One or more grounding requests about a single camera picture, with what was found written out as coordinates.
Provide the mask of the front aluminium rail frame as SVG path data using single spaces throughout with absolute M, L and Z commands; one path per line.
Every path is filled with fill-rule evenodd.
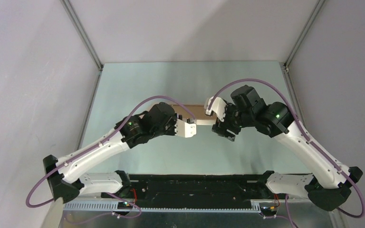
M 74 183 L 49 179 L 55 201 L 43 221 L 44 228 L 59 227 L 64 208 L 96 211 L 93 222 L 140 222 L 145 218 L 215 213 L 221 222 L 238 213 L 256 219 L 294 220 L 310 228 L 347 226 L 337 207 L 344 192 L 335 190 L 335 201 L 310 174 L 273 172 L 243 175 L 154 175 L 122 172 L 84 174 Z

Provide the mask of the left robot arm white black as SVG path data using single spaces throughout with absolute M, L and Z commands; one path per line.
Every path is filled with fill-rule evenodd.
M 153 105 L 149 111 L 125 117 L 94 143 L 61 158 L 49 155 L 43 159 L 53 198 L 61 198 L 64 203 L 92 193 L 112 193 L 125 198 L 131 192 L 131 182 L 125 171 L 89 173 L 89 170 L 156 137 L 189 138 L 195 134 L 195 123 L 183 119 L 164 102 Z

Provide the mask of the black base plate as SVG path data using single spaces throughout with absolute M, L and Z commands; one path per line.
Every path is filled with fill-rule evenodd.
M 115 193 L 148 209 L 250 209 L 253 200 L 283 200 L 271 193 L 258 174 L 130 174 L 129 186 Z

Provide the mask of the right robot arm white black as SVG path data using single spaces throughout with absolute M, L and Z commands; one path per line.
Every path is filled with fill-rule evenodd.
M 289 148 L 308 168 L 308 174 L 264 172 L 258 180 L 258 194 L 265 199 L 274 194 L 290 194 L 309 199 L 320 209 L 333 211 L 349 198 L 363 176 L 356 166 L 349 167 L 332 156 L 295 119 L 285 102 L 266 104 L 255 88 L 244 85 L 231 93 L 231 102 L 210 97 L 205 113 L 215 115 L 212 131 L 234 141 L 243 128 L 257 132 Z

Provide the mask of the right aluminium corner rail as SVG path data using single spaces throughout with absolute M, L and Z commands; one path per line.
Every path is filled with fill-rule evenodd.
M 304 42 L 307 34 L 312 29 L 312 26 L 314 25 L 317 17 L 319 16 L 321 10 L 325 6 L 326 0 L 317 0 L 316 4 L 314 5 L 308 19 L 306 20 L 306 23 L 304 24 L 299 36 L 297 37 L 291 51 L 289 52 L 288 57 L 286 58 L 284 62 L 285 69 L 288 71 L 290 68 L 291 63 L 293 62 L 296 53 L 300 50 L 300 47 L 302 43 Z

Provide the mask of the light wooden picture frame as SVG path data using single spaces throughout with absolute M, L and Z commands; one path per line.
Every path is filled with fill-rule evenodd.
M 194 122 L 197 125 L 210 125 L 210 126 L 212 126 L 213 124 L 215 124 L 216 120 L 197 120 L 197 119 L 195 119 Z

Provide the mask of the left aluminium corner rail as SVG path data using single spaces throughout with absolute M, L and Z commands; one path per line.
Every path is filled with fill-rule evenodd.
M 82 43 L 84 44 L 88 54 L 92 58 L 95 66 L 97 67 L 97 69 L 99 71 L 102 71 L 104 64 L 100 60 L 100 57 L 99 57 L 96 49 L 94 48 L 94 45 L 93 45 L 88 33 L 86 32 L 86 30 L 82 24 L 82 21 L 80 20 L 72 2 L 70 0 L 60 0 L 60 2 L 63 5 L 65 12 L 67 13 L 71 23 L 73 24 L 77 34 L 79 35 Z

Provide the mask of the aluminium corner rail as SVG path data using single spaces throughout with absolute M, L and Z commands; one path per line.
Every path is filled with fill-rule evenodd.
M 297 37 L 291 51 L 289 52 L 288 57 L 286 58 L 284 62 L 285 69 L 288 71 L 290 68 L 291 63 L 293 62 L 296 53 L 300 50 L 300 47 L 302 43 L 304 42 L 307 34 L 312 29 L 312 26 L 314 25 L 317 17 L 319 16 L 321 10 L 325 6 L 326 0 L 317 0 L 316 4 L 314 5 L 308 19 L 306 20 L 306 23 L 304 24 L 299 36 Z
M 82 21 L 80 20 L 72 2 L 70 0 L 60 0 L 60 2 L 63 5 L 65 12 L 67 13 L 71 23 L 73 24 L 77 34 L 79 35 L 82 43 L 84 44 L 88 54 L 92 58 L 95 66 L 97 67 L 97 69 L 99 71 L 102 71 L 104 64 L 100 60 L 100 57 L 99 57 L 96 49 L 94 48 L 94 45 L 93 45 L 88 33 L 86 32 L 86 30 L 82 24 Z

